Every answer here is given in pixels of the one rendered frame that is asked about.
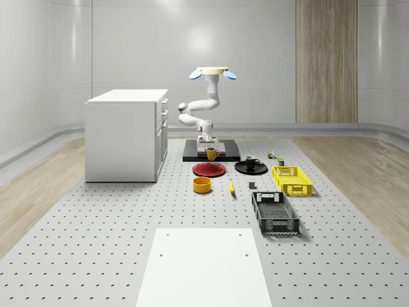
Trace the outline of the yellow bowl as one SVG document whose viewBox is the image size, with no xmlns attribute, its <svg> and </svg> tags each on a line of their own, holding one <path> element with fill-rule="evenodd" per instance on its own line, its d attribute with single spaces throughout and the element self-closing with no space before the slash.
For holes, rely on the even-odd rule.
<svg viewBox="0 0 409 307">
<path fill-rule="evenodd" d="M 212 189 L 212 181 L 208 177 L 196 177 L 193 179 L 193 190 L 196 193 L 209 193 Z"/>
</svg>

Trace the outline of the yellow basket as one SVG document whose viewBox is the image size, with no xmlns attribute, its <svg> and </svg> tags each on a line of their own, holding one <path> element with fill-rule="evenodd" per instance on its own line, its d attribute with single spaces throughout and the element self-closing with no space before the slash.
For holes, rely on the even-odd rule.
<svg viewBox="0 0 409 307">
<path fill-rule="evenodd" d="M 272 176 L 287 195 L 312 195 L 312 183 L 298 166 L 274 166 Z"/>
</svg>

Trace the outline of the dark grey basket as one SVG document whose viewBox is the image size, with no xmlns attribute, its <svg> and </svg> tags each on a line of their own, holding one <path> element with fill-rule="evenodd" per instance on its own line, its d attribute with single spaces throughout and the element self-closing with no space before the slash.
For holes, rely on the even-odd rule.
<svg viewBox="0 0 409 307">
<path fill-rule="evenodd" d="M 283 192 L 253 192 L 252 205 L 262 233 L 299 232 L 299 217 Z"/>
</svg>

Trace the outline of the white cabinet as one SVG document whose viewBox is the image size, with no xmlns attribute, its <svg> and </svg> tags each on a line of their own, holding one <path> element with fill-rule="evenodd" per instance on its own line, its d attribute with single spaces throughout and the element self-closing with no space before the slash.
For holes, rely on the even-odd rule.
<svg viewBox="0 0 409 307">
<path fill-rule="evenodd" d="M 167 90 L 111 90 L 85 104 L 85 180 L 156 182 L 167 155 Z"/>
</svg>

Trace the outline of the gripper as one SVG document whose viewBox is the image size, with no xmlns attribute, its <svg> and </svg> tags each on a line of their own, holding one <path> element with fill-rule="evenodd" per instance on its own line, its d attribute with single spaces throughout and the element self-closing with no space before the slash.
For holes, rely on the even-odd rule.
<svg viewBox="0 0 409 307">
<path fill-rule="evenodd" d="M 197 137 L 197 147 L 198 148 L 219 148 L 219 140 L 212 136 L 198 136 Z"/>
</svg>

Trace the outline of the red plate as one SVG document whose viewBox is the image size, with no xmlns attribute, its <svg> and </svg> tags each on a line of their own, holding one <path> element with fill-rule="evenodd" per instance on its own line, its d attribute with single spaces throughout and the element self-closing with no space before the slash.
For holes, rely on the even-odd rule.
<svg viewBox="0 0 409 307">
<path fill-rule="evenodd" d="M 219 163 L 204 162 L 194 165 L 192 171 L 200 177 L 219 177 L 225 174 L 226 169 Z"/>
</svg>

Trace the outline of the drone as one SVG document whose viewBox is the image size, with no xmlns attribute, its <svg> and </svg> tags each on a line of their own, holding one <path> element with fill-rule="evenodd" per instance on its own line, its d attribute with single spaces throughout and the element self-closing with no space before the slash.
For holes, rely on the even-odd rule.
<svg viewBox="0 0 409 307">
<path fill-rule="evenodd" d="M 197 79 L 202 75 L 224 75 L 229 79 L 236 79 L 237 76 L 229 71 L 228 67 L 197 67 L 190 73 L 190 79 Z"/>
</svg>

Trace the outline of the black plate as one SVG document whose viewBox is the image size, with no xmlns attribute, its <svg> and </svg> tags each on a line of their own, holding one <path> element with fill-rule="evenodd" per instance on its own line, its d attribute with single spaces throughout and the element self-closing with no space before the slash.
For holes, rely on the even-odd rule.
<svg viewBox="0 0 409 307">
<path fill-rule="evenodd" d="M 235 169 L 246 175 L 262 175 L 268 172 L 267 166 L 261 162 L 257 163 L 253 168 L 248 168 L 246 161 L 240 161 L 235 164 Z"/>
</svg>

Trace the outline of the white board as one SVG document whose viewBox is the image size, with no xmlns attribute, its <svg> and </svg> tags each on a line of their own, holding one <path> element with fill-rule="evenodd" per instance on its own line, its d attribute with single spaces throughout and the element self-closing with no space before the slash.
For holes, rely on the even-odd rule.
<svg viewBox="0 0 409 307">
<path fill-rule="evenodd" d="M 272 307 L 250 228 L 159 228 L 136 307 Z"/>
</svg>

